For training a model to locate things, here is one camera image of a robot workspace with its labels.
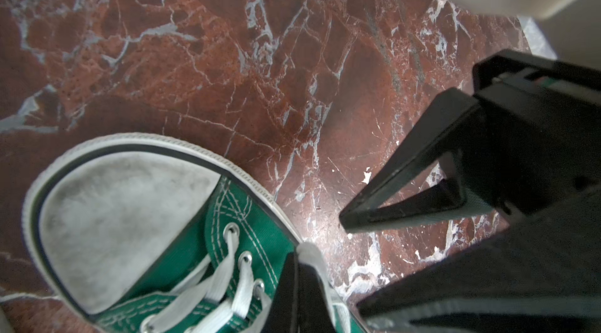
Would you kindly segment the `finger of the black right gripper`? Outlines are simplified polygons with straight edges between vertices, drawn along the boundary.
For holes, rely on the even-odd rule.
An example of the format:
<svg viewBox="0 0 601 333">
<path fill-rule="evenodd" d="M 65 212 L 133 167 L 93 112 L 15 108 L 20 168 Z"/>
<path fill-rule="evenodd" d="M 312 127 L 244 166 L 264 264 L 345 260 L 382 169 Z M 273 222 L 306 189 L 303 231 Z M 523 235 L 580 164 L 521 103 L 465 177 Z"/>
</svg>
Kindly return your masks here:
<svg viewBox="0 0 601 333">
<path fill-rule="evenodd" d="M 376 331 L 598 332 L 599 188 L 375 292 L 358 312 Z"/>
</svg>

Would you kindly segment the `green canvas sneaker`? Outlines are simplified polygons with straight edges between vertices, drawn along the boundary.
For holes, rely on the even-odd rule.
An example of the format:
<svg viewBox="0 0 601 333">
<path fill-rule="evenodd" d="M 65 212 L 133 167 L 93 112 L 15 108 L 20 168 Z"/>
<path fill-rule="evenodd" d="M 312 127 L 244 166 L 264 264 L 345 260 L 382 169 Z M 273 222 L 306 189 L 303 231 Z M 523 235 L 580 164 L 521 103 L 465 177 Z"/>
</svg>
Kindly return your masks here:
<svg viewBox="0 0 601 333">
<path fill-rule="evenodd" d="M 43 278 L 78 316 L 104 332 L 141 332 L 166 309 L 172 289 L 211 259 L 206 280 L 229 250 L 225 227 L 239 227 L 254 277 L 273 300 L 286 257 L 304 243 L 286 213 L 251 175 L 192 143 L 149 133 L 118 133 L 70 149 L 43 171 L 23 203 L 28 251 Z M 188 332 L 239 287 L 239 270 L 223 298 L 204 299 L 166 332 Z M 263 310 L 217 332 L 247 332 Z"/>
</svg>

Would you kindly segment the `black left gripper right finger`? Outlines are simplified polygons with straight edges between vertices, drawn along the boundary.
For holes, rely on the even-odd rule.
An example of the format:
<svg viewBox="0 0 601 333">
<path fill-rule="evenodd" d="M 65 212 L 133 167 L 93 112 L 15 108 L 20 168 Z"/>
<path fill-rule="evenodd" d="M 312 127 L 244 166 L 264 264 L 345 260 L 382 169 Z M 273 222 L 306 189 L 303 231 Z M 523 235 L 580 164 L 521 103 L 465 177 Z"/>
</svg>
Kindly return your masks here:
<svg viewBox="0 0 601 333">
<path fill-rule="evenodd" d="M 335 333 L 335 326 L 327 309 L 322 278 L 310 265 L 299 266 L 299 332 Z"/>
</svg>

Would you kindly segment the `white shoelace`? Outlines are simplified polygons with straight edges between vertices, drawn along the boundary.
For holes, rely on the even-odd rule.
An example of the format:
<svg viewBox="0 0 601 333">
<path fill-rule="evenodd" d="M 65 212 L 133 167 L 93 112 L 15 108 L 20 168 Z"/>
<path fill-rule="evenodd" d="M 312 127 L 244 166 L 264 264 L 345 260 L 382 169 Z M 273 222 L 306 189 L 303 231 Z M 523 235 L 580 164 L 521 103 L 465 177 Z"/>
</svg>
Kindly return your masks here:
<svg viewBox="0 0 601 333">
<path fill-rule="evenodd" d="M 178 297 L 159 314 L 146 317 L 139 326 L 139 331 L 166 332 L 191 314 L 196 305 L 204 299 L 221 300 L 233 279 L 233 272 L 236 268 L 239 270 L 239 287 L 236 289 L 235 297 L 225 300 L 211 316 L 207 316 L 205 322 L 189 327 L 187 331 L 199 332 L 203 329 L 211 332 L 219 331 L 225 327 L 230 317 L 235 315 L 242 318 L 246 317 L 254 297 L 261 300 L 263 310 L 246 331 L 284 331 L 283 328 L 269 328 L 268 326 L 272 300 L 265 293 L 261 280 L 254 277 L 252 255 L 245 251 L 241 253 L 238 260 L 234 259 L 236 250 L 239 247 L 240 231 L 238 225 L 235 223 L 228 224 L 225 227 L 223 237 L 229 253 L 218 265 L 213 275 L 204 281 L 200 279 L 208 268 L 211 259 L 210 256 L 205 256 L 200 265 L 172 289 L 172 292 L 177 293 Z M 313 243 L 304 242 L 297 246 L 296 254 L 301 264 L 312 266 L 320 277 L 326 313 L 330 319 L 328 324 L 324 323 L 321 327 L 333 328 L 333 331 L 337 331 L 336 327 L 340 326 L 343 332 L 351 332 L 352 319 L 350 311 L 327 281 L 326 265 L 321 251 Z"/>
</svg>

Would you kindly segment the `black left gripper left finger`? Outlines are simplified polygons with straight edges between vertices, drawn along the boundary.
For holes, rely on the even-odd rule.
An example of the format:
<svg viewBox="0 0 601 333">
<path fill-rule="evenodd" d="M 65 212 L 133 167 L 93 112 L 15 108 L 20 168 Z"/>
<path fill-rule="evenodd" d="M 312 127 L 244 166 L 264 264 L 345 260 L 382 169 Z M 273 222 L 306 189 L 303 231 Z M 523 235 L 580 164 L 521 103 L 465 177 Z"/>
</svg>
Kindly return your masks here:
<svg viewBox="0 0 601 333">
<path fill-rule="evenodd" d="M 295 332 L 298 332 L 298 263 L 297 253 L 290 252 L 261 333 Z"/>
</svg>

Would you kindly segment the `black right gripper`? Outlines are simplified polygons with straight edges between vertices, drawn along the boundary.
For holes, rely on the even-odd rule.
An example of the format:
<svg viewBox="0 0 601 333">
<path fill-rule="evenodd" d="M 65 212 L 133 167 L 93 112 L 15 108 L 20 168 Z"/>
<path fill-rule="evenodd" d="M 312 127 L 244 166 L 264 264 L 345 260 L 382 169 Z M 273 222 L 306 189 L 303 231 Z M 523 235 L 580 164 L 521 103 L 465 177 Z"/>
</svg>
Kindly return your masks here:
<svg viewBox="0 0 601 333">
<path fill-rule="evenodd" d="M 474 96 L 438 94 L 339 219 L 348 233 L 457 220 L 492 209 L 600 212 L 600 71 L 505 49 L 473 66 Z M 444 178 L 386 202 L 438 163 Z"/>
</svg>

